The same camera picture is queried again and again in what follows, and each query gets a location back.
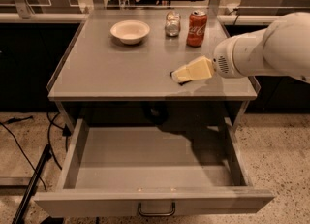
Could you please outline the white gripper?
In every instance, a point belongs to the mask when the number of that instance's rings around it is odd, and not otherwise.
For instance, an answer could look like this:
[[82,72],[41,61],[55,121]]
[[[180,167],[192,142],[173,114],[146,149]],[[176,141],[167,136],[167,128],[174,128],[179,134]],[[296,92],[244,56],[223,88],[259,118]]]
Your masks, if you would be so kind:
[[190,81],[210,79],[214,69],[223,78],[251,76],[255,70],[252,56],[255,45],[254,38],[230,37],[216,46],[213,65],[210,59],[200,56],[175,71],[187,71]]

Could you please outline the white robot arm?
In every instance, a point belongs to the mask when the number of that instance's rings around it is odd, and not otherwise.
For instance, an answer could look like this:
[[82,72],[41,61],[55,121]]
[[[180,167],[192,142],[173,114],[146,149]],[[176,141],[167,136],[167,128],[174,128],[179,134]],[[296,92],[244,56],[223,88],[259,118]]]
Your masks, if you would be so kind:
[[266,29],[232,36],[216,46],[211,59],[200,56],[170,76],[184,84],[215,74],[226,79],[288,76],[309,83],[310,14],[287,14]]

